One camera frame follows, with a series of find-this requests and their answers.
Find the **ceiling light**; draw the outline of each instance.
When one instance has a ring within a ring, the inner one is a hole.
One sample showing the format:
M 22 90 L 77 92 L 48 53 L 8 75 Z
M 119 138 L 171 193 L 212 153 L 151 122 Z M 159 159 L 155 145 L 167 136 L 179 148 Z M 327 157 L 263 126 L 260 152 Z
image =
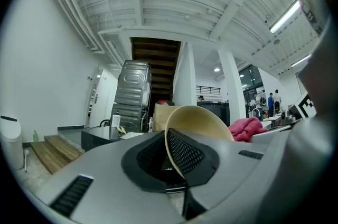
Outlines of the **ceiling light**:
M 291 67 L 296 66 L 297 64 L 301 63 L 302 61 L 305 61 L 306 59 L 310 58 L 312 55 L 308 55 L 305 58 L 302 58 L 300 61 L 297 61 L 296 63 L 292 64 Z
M 301 2 L 299 0 L 294 1 L 281 19 L 271 27 L 270 32 L 275 33 L 299 9 L 300 6 Z

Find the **wooden platform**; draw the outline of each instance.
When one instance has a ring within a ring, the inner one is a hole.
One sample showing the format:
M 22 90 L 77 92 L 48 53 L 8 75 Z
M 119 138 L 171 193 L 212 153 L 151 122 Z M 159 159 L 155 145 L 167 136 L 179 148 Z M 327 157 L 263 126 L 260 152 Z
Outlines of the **wooden platform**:
M 82 155 L 82 153 L 80 153 L 74 146 L 70 145 L 58 136 L 46 136 L 44 140 L 54 147 L 57 153 L 68 163 L 74 161 Z
M 32 150 L 42 165 L 53 174 L 82 155 L 58 136 L 47 136 L 45 142 L 32 142 Z

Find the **white trash can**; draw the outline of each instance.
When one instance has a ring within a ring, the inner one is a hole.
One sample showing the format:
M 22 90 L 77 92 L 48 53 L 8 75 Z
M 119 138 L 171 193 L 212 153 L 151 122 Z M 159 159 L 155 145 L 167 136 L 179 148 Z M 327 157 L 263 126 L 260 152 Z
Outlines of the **white trash can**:
M 14 170 L 23 167 L 21 125 L 17 119 L 0 116 L 1 147 L 9 166 Z

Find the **green bottle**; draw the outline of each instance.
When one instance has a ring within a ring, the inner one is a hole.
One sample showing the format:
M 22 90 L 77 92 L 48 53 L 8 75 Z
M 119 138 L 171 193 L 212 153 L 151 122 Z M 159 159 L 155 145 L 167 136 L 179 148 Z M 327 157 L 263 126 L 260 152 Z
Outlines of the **green bottle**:
M 34 134 L 33 134 L 33 140 L 34 140 L 34 142 L 39 141 L 39 136 L 37 135 L 37 132 L 35 130 L 34 130 Z

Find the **pink cloth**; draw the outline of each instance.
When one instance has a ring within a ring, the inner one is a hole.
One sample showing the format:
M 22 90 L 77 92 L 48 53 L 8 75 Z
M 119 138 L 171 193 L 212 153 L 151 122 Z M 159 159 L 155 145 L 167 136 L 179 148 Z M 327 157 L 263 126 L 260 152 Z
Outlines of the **pink cloth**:
M 235 141 L 248 142 L 251 140 L 252 135 L 266 132 L 268 129 L 263 128 L 259 119 L 251 117 L 237 120 L 233 125 L 229 126 L 229 130 Z

